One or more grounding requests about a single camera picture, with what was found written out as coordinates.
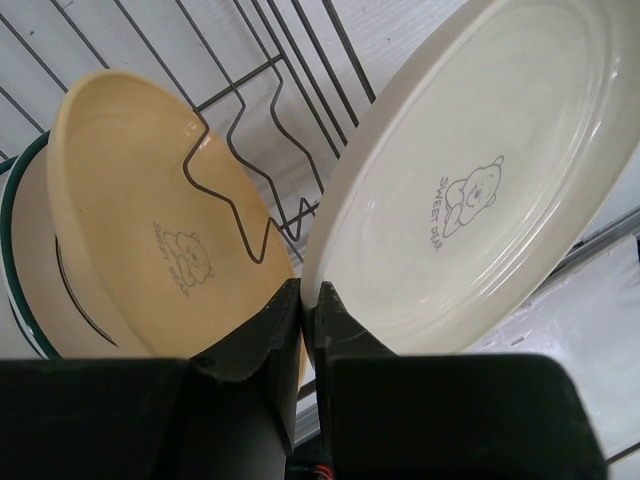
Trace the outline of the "cream white plate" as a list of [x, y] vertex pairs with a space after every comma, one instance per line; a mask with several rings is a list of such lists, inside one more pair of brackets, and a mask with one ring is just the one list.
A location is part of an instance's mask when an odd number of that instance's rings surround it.
[[330, 282], [393, 352], [463, 350], [548, 277], [638, 145], [637, 2], [466, 2], [343, 151], [302, 304]]

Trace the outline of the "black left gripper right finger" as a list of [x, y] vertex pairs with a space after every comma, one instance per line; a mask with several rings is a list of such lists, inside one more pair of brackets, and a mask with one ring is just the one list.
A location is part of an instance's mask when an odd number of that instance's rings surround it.
[[398, 357], [323, 283], [312, 315], [320, 429], [336, 479], [391, 479]]

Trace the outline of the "white black-rimmed plate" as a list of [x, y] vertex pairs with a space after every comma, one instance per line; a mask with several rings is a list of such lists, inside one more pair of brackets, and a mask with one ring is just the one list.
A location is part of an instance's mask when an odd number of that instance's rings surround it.
[[92, 327], [61, 275], [45, 161], [42, 150], [27, 167], [16, 195], [12, 235], [20, 284], [58, 358], [115, 357], [123, 350]]

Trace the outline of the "yellow bear plate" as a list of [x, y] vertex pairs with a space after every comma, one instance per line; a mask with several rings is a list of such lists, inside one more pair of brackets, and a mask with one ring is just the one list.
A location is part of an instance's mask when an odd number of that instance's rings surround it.
[[46, 166], [65, 274], [119, 356], [195, 356], [294, 275], [245, 168], [146, 78], [104, 69], [78, 80]]

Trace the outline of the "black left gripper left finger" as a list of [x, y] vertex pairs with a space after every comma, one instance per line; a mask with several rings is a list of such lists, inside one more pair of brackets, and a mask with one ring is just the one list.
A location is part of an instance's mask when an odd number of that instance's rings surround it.
[[300, 282], [192, 361], [191, 476], [281, 479], [302, 365]]

